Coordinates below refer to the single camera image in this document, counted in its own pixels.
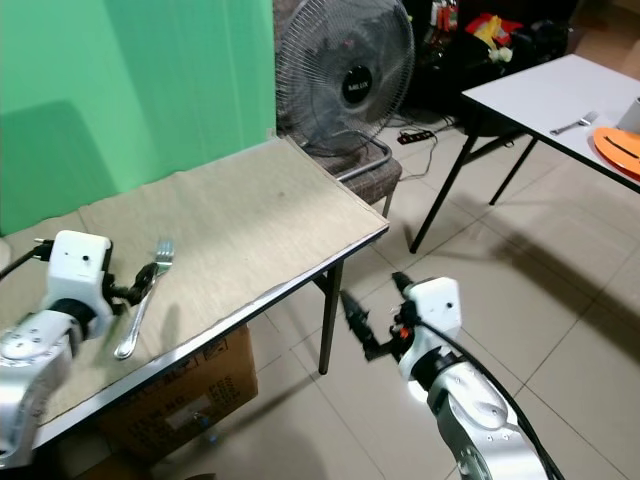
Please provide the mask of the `silver metal fork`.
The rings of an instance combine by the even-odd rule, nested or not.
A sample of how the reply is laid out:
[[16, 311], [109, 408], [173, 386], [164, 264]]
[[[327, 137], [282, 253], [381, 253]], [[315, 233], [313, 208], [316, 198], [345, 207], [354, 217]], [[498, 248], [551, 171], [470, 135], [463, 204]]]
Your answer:
[[138, 344], [138, 338], [140, 338], [140, 330], [143, 319], [145, 319], [148, 303], [150, 303], [152, 294], [154, 294], [156, 284], [159, 283], [159, 279], [168, 273], [172, 268], [174, 257], [174, 244], [170, 238], [161, 238], [157, 242], [157, 248], [155, 253], [155, 273], [152, 274], [150, 282], [147, 284], [145, 296], [141, 298], [136, 310], [134, 310], [134, 316], [129, 324], [127, 333], [125, 333], [122, 342], [115, 348], [114, 356], [116, 360], [125, 360], [133, 355], [134, 349]]

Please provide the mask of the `folding table with black legs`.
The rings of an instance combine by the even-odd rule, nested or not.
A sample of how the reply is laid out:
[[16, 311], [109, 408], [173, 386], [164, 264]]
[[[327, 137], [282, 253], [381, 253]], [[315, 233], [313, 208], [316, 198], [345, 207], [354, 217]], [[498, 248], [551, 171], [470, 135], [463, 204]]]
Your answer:
[[[129, 310], [84, 340], [36, 424], [28, 465], [41, 445], [102, 415], [302, 285], [316, 284], [325, 294], [321, 356], [328, 358], [344, 262], [387, 232], [388, 223], [296, 142], [276, 137], [47, 219], [26, 234], [52, 227], [109, 238], [104, 270], [118, 285], [131, 284], [154, 259], [157, 239], [175, 241], [175, 262], [143, 317], [140, 352], [114, 356]], [[40, 282], [3, 285], [3, 333], [40, 310], [47, 274]]]

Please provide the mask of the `brown cardboard box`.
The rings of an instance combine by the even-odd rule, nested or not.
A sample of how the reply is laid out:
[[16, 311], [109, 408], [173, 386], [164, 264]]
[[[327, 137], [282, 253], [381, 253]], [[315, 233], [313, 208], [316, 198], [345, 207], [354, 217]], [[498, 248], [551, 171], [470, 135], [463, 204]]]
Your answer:
[[102, 412], [97, 428], [138, 460], [155, 463], [259, 393], [250, 329], [197, 349], [172, 370]]

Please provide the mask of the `black power strip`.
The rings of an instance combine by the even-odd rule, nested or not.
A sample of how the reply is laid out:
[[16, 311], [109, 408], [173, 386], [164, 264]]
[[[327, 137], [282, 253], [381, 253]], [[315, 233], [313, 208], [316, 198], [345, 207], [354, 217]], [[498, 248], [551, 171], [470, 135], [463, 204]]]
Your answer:
[[402, 128], [399, 129], [398, 136], [396, 137], [399, 145], [411, 145], [411, 143], [417, 143], [425, 140], [431, 140], [436, 136], [435, 131], [424, 128]]

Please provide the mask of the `green backdrop cloth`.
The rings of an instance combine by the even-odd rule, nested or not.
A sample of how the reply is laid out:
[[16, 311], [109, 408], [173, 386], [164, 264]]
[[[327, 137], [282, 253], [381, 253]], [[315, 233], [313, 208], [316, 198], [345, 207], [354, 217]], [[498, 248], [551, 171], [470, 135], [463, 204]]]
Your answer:
[[3, 0], [0, 232], [269, 140], [273, 0]]

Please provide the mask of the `grey standing fan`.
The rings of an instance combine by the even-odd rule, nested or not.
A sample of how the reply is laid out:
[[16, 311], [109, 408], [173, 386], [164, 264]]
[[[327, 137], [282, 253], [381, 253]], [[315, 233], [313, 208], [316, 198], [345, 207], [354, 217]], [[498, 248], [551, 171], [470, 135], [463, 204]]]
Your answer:
[[314, 156], [361, 150], [407, 95], [412, 33], [401, 0], [300, 0], [276, 45], [276, 131]]

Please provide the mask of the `black sofa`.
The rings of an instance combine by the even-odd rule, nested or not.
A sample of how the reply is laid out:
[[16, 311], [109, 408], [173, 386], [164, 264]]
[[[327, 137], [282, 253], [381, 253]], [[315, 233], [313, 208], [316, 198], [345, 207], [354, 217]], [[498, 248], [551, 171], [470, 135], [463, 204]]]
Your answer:
[[[500, 77], [562, 58], [570, 44], [573, 13], [581, 0], [456, 0], [458, 29], [430, 47], [430, 8], [434, 0], [399, 0], [410, 14], [416, 65], [404, 105], [460, 116], [461, 92]], [[512, 51], [508, 61], [490, 58], [492, 47], [471, 32], [477, 20], [495, 17], [508, 38], [495, 46]]]

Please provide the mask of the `white folding table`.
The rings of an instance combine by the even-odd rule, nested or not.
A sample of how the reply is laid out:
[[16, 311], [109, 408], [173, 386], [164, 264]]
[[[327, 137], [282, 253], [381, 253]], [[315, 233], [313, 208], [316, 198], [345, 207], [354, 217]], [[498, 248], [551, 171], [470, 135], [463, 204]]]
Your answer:
[[595, 154], [589, 128], [552, 133], [554, 128], [570, 125], [589, 113], [599, 114], [591, 123], [594, 127], [612, 127], [640, 99], [640, 79], [581, 56], [567, 55], [480, 84], [462, 95], [471, 102], [471, 108], [458, 122], [467, 134], [466, 141], [410, 244], [411, 253], [419, 251], [461, 170], [526, 134], [531, 141], [509, 172], [511, 177], [524, 164], [532, 147], [543, 143], [640, 195], [640, 179], [622, 173]]

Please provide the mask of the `small silver fork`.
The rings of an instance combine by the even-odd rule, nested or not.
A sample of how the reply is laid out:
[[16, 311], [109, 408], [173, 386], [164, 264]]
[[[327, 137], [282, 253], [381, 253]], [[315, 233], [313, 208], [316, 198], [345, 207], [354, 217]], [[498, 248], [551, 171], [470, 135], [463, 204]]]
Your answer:
[[552, 134], [552, 136], [559, 136], [559, 134], [573, 131], [573, 129], [589, 128], [595, 123], [595, 119], [598, 118], [599, 111], [588, 111], [588, 113], [581, 115], [579, 119], [575, 120], [575, 122], [552, 129], [552, 131], [550, 131], [550, 134]]

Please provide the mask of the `orange plate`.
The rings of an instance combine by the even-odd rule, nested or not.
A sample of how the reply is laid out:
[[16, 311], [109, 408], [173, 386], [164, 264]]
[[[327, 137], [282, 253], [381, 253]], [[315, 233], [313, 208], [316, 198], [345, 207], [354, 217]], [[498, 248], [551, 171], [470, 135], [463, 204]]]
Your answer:
[[640, 133], [599, 127], [591, 132], [590, 141], [609, 164], [627, 177], [640, 180]]

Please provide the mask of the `red and yellow bag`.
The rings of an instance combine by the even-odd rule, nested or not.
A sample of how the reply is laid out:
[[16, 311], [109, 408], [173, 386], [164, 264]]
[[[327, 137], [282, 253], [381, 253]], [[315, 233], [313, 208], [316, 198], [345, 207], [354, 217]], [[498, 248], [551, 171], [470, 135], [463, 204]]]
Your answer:
[[476, 15], [467, 23], [468, 35], [479, 38], [490, 50], [507, 49], [511, 45], [512, 35], [524, 24], [517, 20], [509, 20], [490, 13]]

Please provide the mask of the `brown chair with metal frame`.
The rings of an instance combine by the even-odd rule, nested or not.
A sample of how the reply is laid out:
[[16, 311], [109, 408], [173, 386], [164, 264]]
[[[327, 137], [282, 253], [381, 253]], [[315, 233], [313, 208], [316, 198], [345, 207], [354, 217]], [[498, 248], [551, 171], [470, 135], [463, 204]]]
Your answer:
[[394, 160], [385, 143], [370, 134], [353, 131], [352, 134], [365, 140], [364, 146], [346, 156], [348, 168], [335, 173], [334, 177], [370, 205], [380, 200], [381, 215], [388, 218], [402, 166]]

